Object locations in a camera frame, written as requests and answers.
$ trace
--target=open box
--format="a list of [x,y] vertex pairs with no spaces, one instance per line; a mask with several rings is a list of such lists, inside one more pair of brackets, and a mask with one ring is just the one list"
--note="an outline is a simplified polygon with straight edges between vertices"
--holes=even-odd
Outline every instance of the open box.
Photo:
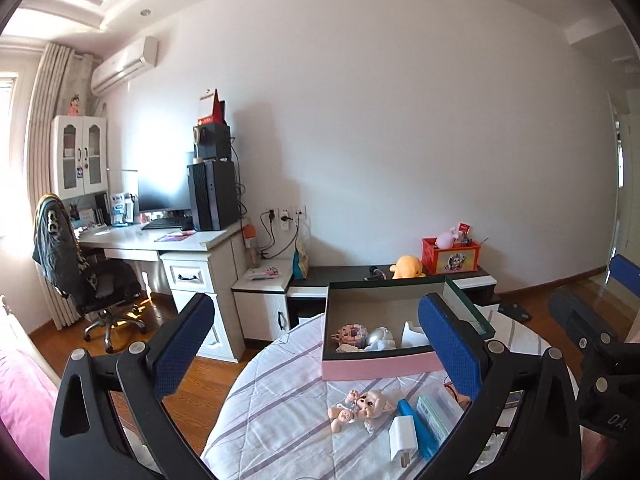
[[[418,302],[436,292],[459,319],[468,321],[484,339],[495,330],[445,275],[379,282],[329,284],[322,344],[322,378],[325,381],[356,381],[401,377],[442,370],[431,345],[400,348],[406,321],[418,322]],[[344,325],[359,323],[369,331],[384,326],[391,330],[396,350],[337,352],[332,335]]]

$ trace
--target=computer tower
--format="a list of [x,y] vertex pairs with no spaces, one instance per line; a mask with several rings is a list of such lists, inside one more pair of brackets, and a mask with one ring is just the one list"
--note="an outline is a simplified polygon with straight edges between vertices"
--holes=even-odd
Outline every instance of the computer tower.
[[188,166],[191,215],[197,231],[220,231],[240,218],[236,172],[230,160]]
[[240,218],[236,170],[231,160],[205,160],[209,211],[214,231],[220,231]]
[[204,164],[187,166],[191,216],[196,231],[213,231],[209,212],[209,193],[207,192],[207,173]]

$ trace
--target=glass cabinet door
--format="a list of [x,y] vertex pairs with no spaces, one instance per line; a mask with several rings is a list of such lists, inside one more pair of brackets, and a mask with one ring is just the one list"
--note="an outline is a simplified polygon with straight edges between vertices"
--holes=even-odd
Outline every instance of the glass cabinet door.
[[84,192],[87,194],[105,191],[107,189],[106,120],[100,117],[85,117],[83,130]]

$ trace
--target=pink blanket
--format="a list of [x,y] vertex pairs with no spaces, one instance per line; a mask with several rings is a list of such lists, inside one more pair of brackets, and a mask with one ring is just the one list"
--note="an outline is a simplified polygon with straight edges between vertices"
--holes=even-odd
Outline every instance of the pink blanket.
[[31,465],[49,478],[49,437],[58,390],[23,352],[0,348],[0,418]]

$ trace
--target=chair back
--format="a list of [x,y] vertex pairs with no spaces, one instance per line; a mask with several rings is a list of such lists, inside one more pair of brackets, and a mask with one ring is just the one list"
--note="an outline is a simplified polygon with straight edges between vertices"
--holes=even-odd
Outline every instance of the chair back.
[[33,245],[33,259],[40,264],[46,280],[61,293],[72,296],[76,308],[81,310],[94,297],[91,283],[81,277],[89,263],[82,256],[65,205],[56,195],[40,199]]

